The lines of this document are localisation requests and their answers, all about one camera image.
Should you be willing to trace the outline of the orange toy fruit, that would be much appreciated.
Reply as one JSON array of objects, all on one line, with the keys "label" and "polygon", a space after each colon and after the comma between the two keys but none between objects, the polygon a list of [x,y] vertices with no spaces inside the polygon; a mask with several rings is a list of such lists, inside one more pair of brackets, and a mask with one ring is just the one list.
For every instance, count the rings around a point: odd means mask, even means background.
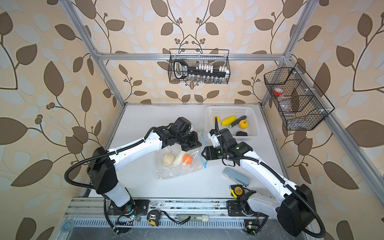
[{"label": "orange toy fruit", "polygon": [[184,165],[191,165],[193,163],[194,158],[190,155],[184,155],[183,156],[183,164]]}]

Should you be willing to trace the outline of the white radish with green leaves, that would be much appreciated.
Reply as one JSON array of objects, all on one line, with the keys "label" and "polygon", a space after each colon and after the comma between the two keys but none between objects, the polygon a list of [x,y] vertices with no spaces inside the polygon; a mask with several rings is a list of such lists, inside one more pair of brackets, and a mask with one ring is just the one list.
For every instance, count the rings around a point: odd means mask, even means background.
[{"label": "white radish with green leaves", "polygon": [[186,155],[187,152],[180,151],[179,154],[175,157],[175,160],[173,162],[173,167],[177,167],[182,164],[183,162],[183,156]]}]

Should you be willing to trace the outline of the beige potato toy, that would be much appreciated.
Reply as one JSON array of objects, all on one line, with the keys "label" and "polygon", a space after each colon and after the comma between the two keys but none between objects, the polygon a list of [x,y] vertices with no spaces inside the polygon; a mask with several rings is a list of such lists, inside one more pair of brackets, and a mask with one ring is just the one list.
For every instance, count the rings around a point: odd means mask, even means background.
[{"label": "beige potato toy", "polygon": [[172,167],[174,160],[175,156],[173,154],[167,154],[163,157],[162,163],[165,167]]}]

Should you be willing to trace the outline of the clear zip bag blue zipper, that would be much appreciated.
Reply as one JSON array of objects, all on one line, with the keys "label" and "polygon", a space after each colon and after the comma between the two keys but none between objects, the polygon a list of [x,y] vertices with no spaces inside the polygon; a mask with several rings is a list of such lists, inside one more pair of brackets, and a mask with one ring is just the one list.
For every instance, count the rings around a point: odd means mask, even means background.
[{"label": "clear zip bag blue zipper", "polygon": [[189,175],[207,168],[207,161],[201,155],[206,142],[203,132],[198,134],[202,146],[187,152],[181,146],[173,145],[159,150],[155,154],[157,179],[167,180]]}]

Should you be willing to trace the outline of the small yellow lemon toy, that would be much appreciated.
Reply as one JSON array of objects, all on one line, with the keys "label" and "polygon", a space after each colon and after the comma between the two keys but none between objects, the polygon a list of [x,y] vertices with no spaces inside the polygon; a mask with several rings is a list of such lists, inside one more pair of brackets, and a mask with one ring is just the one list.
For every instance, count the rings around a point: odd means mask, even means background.
[{"label": "small yellow lemon toy", "polygon": [[221,121],[220,117],[213,117],[213,122],[215,123],[216,121],[219,123]]}]

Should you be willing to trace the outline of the yellow corn toy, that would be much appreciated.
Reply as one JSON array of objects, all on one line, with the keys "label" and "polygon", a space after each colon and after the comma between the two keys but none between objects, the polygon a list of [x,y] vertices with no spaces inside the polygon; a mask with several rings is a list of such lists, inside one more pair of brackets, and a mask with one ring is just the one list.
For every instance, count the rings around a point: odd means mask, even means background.
[{"label": "yellow corn toy", "polygon": [[222,126],[228,126],[230,125],[232,122],[234,122],[235,120],[237,119],[236,116],[231,116],[231,117],[228,117],[224,120],[221,121],[221,125]]}]

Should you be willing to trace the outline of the yellow orange with green stem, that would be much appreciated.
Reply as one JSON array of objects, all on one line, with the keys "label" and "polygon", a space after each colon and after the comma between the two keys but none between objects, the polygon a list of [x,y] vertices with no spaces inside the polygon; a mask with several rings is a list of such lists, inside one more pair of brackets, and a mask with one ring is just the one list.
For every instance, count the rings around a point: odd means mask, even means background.
[{"label": "yellow orange with green stem", "polygon": [[241,120],[239,122],[239,127],[242,129],[242,130],[245,130],[249,127],[249,122],[246,121],[246,120]]}]

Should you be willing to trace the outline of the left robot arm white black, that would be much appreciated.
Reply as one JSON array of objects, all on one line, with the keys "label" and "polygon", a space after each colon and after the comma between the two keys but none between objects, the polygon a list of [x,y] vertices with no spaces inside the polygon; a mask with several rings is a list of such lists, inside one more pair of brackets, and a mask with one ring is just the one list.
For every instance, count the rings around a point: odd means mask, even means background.
[{"label": "left robot arm white black", "polygon": [[[109,150],[103,147],[96,149],[91,158],[69,167],[64,174],[64,179],[70,185],[94,189],[97,194],[112,201],[118,208],[132,208],[134,200],[129,191],[119,183],[117,171],[142,156],[175,144],[179,145],[184,152],[202,146],[198,133],[192,130],[191,122],[184,117],[177,118],[174,123],[167,126],[152,127],[143,138],[124,146]],[[87,173],[91,184],[72,180],[70,173],[86,163],[89,164]]]}]

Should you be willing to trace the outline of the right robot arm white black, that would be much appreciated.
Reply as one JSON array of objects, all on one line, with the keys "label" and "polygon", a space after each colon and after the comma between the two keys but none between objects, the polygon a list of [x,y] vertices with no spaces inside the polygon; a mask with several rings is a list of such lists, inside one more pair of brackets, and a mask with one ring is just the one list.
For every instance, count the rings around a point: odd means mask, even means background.
[{"label": "right robot arm white black", "polygon": [[246,207],[275,218],[290,235],[297,237],[304,232],[313,238],[326,235],[325,224],[316,210],[312,190],[305,184],[298,186],[288,180],[265,161],[245,142],[238,143],[228,129],[211,130],[208,134],[212,146],[203,150],[207,161],[228,160],[247,170],[273,195],[265,197],[249,191]]}]

